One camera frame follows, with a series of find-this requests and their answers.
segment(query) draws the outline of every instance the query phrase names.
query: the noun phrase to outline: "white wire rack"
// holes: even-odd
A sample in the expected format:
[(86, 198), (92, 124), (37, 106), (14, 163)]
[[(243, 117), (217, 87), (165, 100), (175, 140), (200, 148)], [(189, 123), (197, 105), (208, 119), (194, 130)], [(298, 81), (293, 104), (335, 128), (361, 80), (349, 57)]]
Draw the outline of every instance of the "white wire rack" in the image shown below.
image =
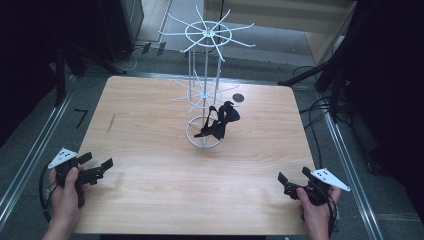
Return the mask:
[[(188, 52), (188, 68), (189, 68), (189, 83), (188, 85), (180, 83), (176, 80), (173, 80), (176, 84), (181, 85), (182, 87), (187, 89), (187, 94), (185, 97), (179, 98), (170, 98), (171, 101), (179, 101), (179, 100), (187, 100), (191, 103), (192, 108), (187, 112), (190, 114), (194, 109), (201, 108), (202, 115), (197, 116), (190, 120), (187, 124), (186, 135), (187, 139), (194, 145), (201, 148), (210, 148), (218, 145), (222, 139), (215, 139), (212, 135), (194, 138), (194, 134), (199, 133), (200, 129), (204, 127), (206, 119), (208, 117), (208, 109), (210, 106), (217, 105), (219, 103), (223, 103), (222, 100), (222, 92), (232, 90), (236, 87), (220, 90), (219, 89), (219, 77), (221, 74), (221, 63), (225, 62), (225, 59), (222, 55), (223, 47), (229, 42), (233, 42), (245, 47), (254, 47), (254, 44), (246, 44), (233, 39), (233, 31), (243, 30), (251, 28), (254, 24), (249, 26), (243, 26), (238, 28), (228, 28), (224, 25), (224, 20), (230, 14), (230, 10), (219, 20), (215, 21), (207, 21), (204, 20), (202, 15), (199, 12), (199, 9), (196, 6), (196, 12), (200, 18), (200, 21), (194, 23), (186, 23), (182, 20), (179, 20), (168, 13), (168, 17), (186, 25), (184, 32), (179, 33), (165, 33), (159, 32), (165, 36), (185, 36), (190, 42), (191, 45), (181, 52)], [(203, 78), (199, 77), (196, 69), (199, 69), (196, 65), (196, 61), (198, 61), (199, 52), (196, 51), (197, 48), (202, 48), (204, 50), (204, 66), (203, 66)], [(209, 55), (212, 51), (216, 50), (218, 53), (218, 62), (217, 62), (217, 71), (215, 77), (209, 77), (208, 75), (208, 66), (209, 66)], [(211, 120), (217, 120), (217, 116), (211, 116)]]

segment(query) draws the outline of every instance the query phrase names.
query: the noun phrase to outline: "hand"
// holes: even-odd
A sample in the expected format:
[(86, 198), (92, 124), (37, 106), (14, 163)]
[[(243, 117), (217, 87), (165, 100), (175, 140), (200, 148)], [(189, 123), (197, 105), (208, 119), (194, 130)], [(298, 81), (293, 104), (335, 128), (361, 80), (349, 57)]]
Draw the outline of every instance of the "hand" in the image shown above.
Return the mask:
[[(330, 220), (330, 211), (327, 204), (315, 206), (309, 201), (309, 197), (303, 188), (296, 189), (301, 205), (299, 210), (304, 216), (305, 227), (311, 240), (328, 240), (328, 224)], [(337, 203), (341, 190), (336, 187), (330, 188), (330, 196), (334, 203)]]
[[(79, 170), (74, 167), (66, 175), (65, 187), (56, 187), (56, 171), (50, 171), (49, 179), (52, 192), (51, 200), (54, 209), (52, 220), (43, 239), (69, 239), (72, 231), (76, 227), (80, 218), (78, 207), (78, 194), (75, 190), (75, 181), (78, 178)], [(87, 186), (82, 186), (84, 195), (87, 193)]]

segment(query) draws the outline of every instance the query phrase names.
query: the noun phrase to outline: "wooden tabletop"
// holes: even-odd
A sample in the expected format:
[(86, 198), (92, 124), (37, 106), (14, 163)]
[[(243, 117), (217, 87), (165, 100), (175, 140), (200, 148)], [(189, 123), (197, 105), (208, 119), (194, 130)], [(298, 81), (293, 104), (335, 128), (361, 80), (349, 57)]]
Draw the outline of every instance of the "wooden tabletop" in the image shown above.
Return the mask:
[(292, 90), (239, 84), (224, 91), (224, 101), (244, 96), (236, 103), (241, 119), (210, 149), (185, 133), (202, 110), (187, 114), (188, 101), (169, 100), (186, 90), (168, 79), (108, 80), (79, 154), (92, 152), (86, 168), (109, 158), (114, 166), (90, 187), (75, 232), (304, 234), (299, 203), (277, 180), (281, 171), (306, 185), (302, 167), (314, 169)]

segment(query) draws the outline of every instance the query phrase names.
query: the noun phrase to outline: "white triangular marker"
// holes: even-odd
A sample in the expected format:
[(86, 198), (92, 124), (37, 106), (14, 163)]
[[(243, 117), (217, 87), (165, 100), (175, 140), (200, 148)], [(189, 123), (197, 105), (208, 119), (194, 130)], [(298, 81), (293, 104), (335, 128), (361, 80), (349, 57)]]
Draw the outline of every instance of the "white triangular marker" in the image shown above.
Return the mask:
[(49, 169), (56, 167), (57, 165), (68, 161), (77, 156), (76, 152), (72, 152), (66, 148), (62, 148), (60, 152), (53, 158), (53, 160), (49, 164)]
[(331, 186), (350, 192), (350, 187), (340, 181), (336, 176), (328, 171), (327, 168), (311, 171), (311, 174), (321, 180), (321, 182), (325, 182)]

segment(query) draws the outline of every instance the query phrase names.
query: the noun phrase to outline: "gray carpet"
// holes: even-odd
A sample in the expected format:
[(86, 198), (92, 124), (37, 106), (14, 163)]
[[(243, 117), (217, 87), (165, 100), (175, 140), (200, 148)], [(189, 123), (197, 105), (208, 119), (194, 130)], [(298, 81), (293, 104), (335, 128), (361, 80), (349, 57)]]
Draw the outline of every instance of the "gray carpet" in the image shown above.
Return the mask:
[[(152, 49), (147, 54), (141, 54), (141, 51), (138, 51), (135, 54), (138, 59), (137, 67), (129, 71), (128, 75), (146, 76), (146, 73), (187, 75), (187, 59), (184, 58), (183, 54), (165, 51), (163, 55), (156, 56), (155, 51), (155, 49)], [(119, 63), (120, 66), (126, 68), (131, 68), (133, 64), (131, 56)], [(0, 239), (40, 239), (46, 230), (47, 223), (43, 218), (38, 199), (38, 178), (41, 168), (62, 147), (78, 151), (103, 87), (110, 76), (109, 73), (97, 65), (87, 62), (87, 66), (89, 70), (84, 77), (77, 78), (77, 84), (66, 111), (1, 230)], [(296, 68), (297, 66), (288, 64), (229, 58), (223, 66), (222, 77), (245, 80), (245, 82), (255, 84), (275, 84), (276, 81), (289, 79)], [(304, 70), (307, 70), (307, 68), (299, 69), (296, 74)], [(312, 88), (314, 81), (315, 78), (311, 77), (293, 87), (300, 110), (309, 108), (319, 98), (317, 92)], [(55, 92), (52, 91), (38, 104), (37, 109), (28, 116), (9, 141), (0, 149), (0, 163), (2, 165), (0, 169), (2, 176), (0, 189), (2, 194), (4, 194), (13, 180), (43, 124), (48, 119), (53, 109), (54, 100)], [(74, 111), (75, 108), (88, 110), (88, 115), (78, 129), (76, 129), (76, 126), (81, 119), (81, 113)], [(314, 119), (321, 113), (321, 110), (313, 111), (312, 118)], [(304, 125), (308, 124), (307, 113), (302, 114), (302, 121)], [(319, 142), (323, 166), (348, 183), (325, 120), (322, 119), (315, 122), (313, 126)], [(403, 187), (391, 177), (377, 177), (370, 174), (367, 171), (362, 152), (350, 127), (340, 123), (339, 128), (349, 148), (367, 197), (376, 213), (383, 236), (386, 239), (424, 239), (423, 226), (407, 199)], [(306, 130), (306, 135), (315, 165), (318, 167), (317, 146), (311, 128)], [(339, 211), (337, 229), (331, 239), (356, 240), (368, 238), (361, 213), (352, 193), (342, 193)], [(306, 239), (305, 236), (268, 236), (267, 239), (282, 240), (285, 237), (288, 239)], [(75, 234), (72, 239), (99, 239), (99, 236)]]

